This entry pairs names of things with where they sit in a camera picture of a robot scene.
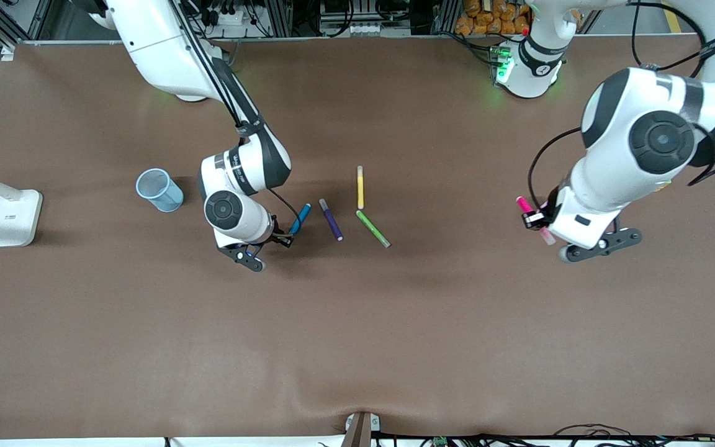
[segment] plastic cup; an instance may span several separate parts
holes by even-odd
[[[184,193],[164,169],[148,169],[137,178],[137,194],[161,212],[173,212],[184,203]]]

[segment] gray floor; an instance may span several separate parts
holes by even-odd
[[[22,7],[37,0],[20,0]],[[603,11],[591,34],[630,34],[634,8],[618,7]],[[46,40],[119,40],[116,31],[105,29],[65,0],[54,0],[47,14],[42,39]],[[639,14],[640,34],[666,34],[670,29],[661,9],[643,8]]]

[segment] white stand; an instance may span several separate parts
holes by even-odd
[[[43,196],[0,183],[0,246],[25,246],[35,238]]]

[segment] brown table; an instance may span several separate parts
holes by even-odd
[[[639,45],[666,62],[696,44]],[[122,46],[19,47],[0,180],[45,202],[34,243],[0,249],[0,438],[325,435],[355,410],[417,435],[715,432],[715,178],[628,207],[643,243],[578,265],[520,223],[534,152],[631,62],[624,37],[568,57],[522,100],[450,40],[246,43],[235,68],[292,155],[279,192],[325,197],[345,235],[314,209],[255,274],[216,251],[193,182],[235,143],[220,104],[151,88]],[[554,147],[537,189],[581,153]],[[356,165],[389,250],[354,216]],[[154,166],[177,212],[134,192]]]

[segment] blue marker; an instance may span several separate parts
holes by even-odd
[[[301,226],[303,226],[303,222],[305,222],[305,218],[307,217],[307,214],[310,212],[310,204],[305,204],[303,206],[303,209],[300,210],[300,220],[294,220],[294,225],[292,225],[292,233],[293,235],[297,234],[297,232],[300,231]]]

